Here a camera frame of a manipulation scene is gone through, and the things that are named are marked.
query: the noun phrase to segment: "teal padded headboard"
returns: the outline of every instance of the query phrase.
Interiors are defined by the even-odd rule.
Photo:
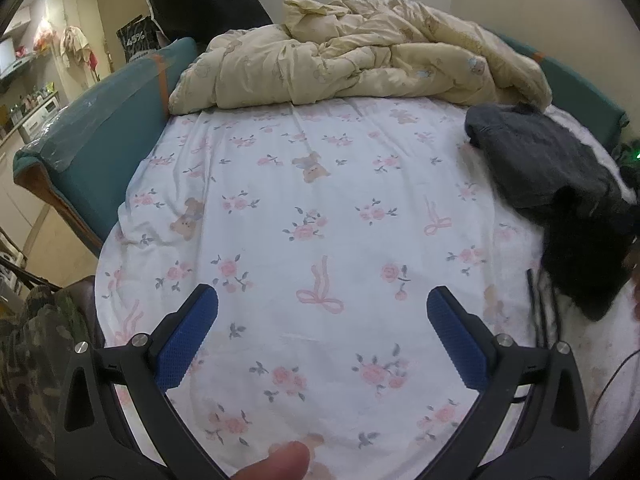
[[[557,59],[508,36],[498,34],[519,54],[540,64],[554,94],[553,104],[586,126],[608,152],[620,142],[622,128],[628,124],[625,111],[601,93],[593,84]]]
[[[28,145],[16,153],[16,184],[50,203],[41,185],[27,182],[34,166],[46,168],[53,199],[69,209],[65,220],[94,253],[118,221],[129,181],[168,119],[168,95],[196,55],[195,42],[184,38],[129,63],[60,112],[35,149]],[[73,215],[85,226],[74,225]]]

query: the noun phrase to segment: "cabinet door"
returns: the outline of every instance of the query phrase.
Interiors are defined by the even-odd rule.
[[[0,187],[0,226],[20,250],[31,232],[31,224],[22,216],[6,191]]]
[[[14,202],[31,226],[36,223],[44,202],[23,187],[14,184],[14,155],[24,146],[18,132],[14,132],[0,147],[0,187]]]

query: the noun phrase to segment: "white floral bed sheet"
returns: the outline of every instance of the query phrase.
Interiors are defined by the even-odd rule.
[[[616,172],[586,129],[548,113]],[[140,163],[98,264],[100,324],[124,344],[198,283],[216,288],[218,318],[167,393],[226,473],[298,439],[309,479],[413,479],[476,398],[427,320],[434,286],[532,346],[526,270],[541,231],[498,199],[464,119],[429,98],[209,110],[171,118]],[[597,324],[566,311],[590,407],[639,344],[630,292]],[[639,372],[629,364],[598,410],[593,468],[638,411]]]

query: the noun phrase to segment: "blanket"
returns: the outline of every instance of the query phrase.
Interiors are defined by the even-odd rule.
[[[172,114],[335,96],[526,101],[551,89],[538,64],[475,23],[409,0],[285,0],[283,25],[215,37],[182,74]]]

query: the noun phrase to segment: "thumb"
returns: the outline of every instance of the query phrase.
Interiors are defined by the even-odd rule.
[[[268,458],[241,469],[231,480],[302,480],[309,459],[307,446],[302,442],[289,442]]]

